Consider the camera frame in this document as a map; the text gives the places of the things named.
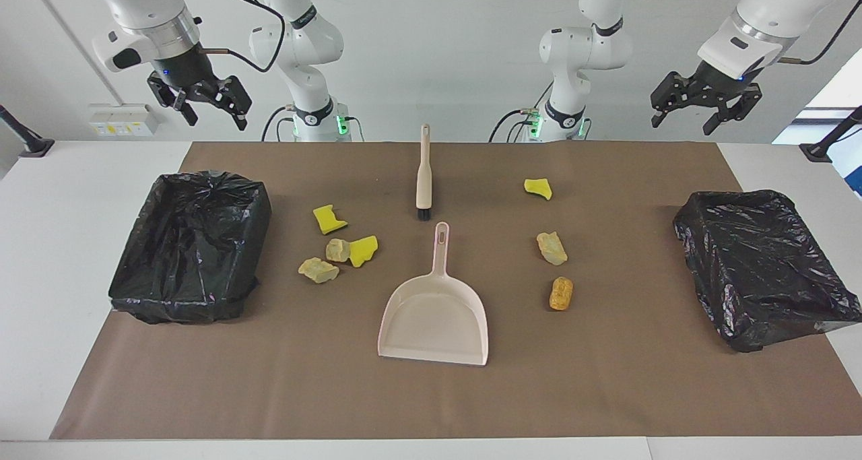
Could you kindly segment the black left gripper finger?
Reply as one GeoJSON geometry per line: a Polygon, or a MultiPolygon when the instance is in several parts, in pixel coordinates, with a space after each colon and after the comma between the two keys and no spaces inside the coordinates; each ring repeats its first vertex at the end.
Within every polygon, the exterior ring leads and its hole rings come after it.
{"type": "Polygon", "coordinates": [[[683,77],[677,71],[671,71],[651,92],[650,104],[655,110],[651,125],[654,129],[659,128],[671,111],[702,103],[702,88],[695,76],[683,77]]]}
{"type": "Polygon", "coordinates": [[[715,113],[702,126],[703,134],[711,135],[715,129],[729,121],[742,121],[762,98],[760,85],[751,83],[738,96],[717,96],[715,113]]]}

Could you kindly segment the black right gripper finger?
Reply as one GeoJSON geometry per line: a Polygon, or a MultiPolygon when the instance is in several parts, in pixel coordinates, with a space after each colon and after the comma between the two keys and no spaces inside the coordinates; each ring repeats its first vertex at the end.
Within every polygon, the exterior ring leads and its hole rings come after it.
{"type": "Polygon", "coordinates": [[[164,83],[159,76],[149,76],[148,86],[161,107],[175,110],[192,127],[197,124],[198,116],[186,101],[184,90],[180,90],[178,94],[175,94],[173,89],[164,83]]]}
{"type": "Polygon", "coordinates": [[[237,77],[232,75],[227,79],[203,80],[201,82],[201,97],[213,107],[228,113],[237,129],[245,131],[248,125],[246,116],[253,105],[253,101],[237,77]]]}

